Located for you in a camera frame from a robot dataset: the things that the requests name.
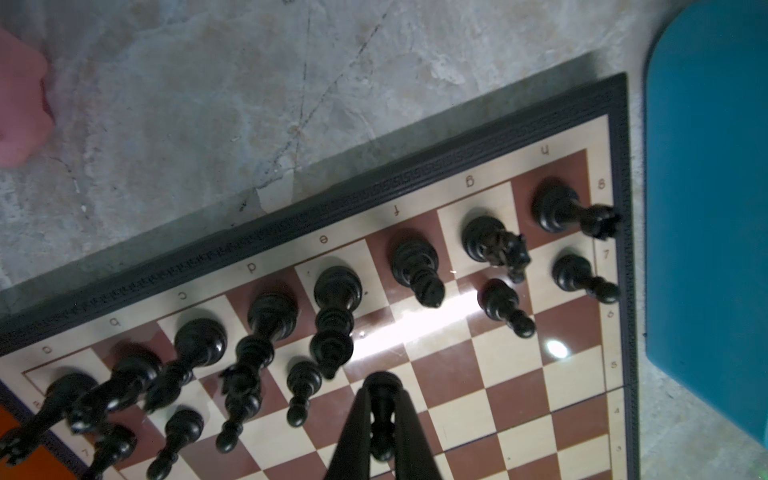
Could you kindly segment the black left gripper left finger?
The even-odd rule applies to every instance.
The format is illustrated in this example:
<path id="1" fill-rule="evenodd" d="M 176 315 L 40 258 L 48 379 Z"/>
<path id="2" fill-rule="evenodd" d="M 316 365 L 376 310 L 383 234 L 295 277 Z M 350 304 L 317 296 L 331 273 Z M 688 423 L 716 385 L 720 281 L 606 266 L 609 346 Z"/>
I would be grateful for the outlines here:
<path id="1" fill-rule="evenodd" d="M 334 451 L 326 480 L 368 480 L 372 395 L 367 385 L 356 394 L 350 413 Z"/>

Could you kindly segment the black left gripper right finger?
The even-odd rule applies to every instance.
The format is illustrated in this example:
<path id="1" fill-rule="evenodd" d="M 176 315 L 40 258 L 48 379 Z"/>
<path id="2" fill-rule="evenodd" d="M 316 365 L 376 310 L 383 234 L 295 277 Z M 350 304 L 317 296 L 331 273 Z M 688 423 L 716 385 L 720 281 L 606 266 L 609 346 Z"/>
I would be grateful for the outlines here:
<path id="1" fill-rule="evenodd" d="M 409 393 L 394 397 L 395 477 L 397 480 L 442 480 Z"/>

